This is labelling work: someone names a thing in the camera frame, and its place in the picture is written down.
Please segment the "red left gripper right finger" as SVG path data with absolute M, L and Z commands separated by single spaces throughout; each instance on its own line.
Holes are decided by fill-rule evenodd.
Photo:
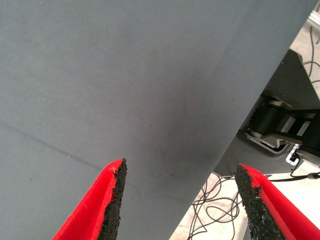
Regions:
M 260 171 L 241 163 L 235 181 L 253 240 L 320 238 L 320 229 Z

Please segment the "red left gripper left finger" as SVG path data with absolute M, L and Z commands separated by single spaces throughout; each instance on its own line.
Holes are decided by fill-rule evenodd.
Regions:
M 126 177 L 126 159 L 106 165 L 53 239 L 115 240 Z

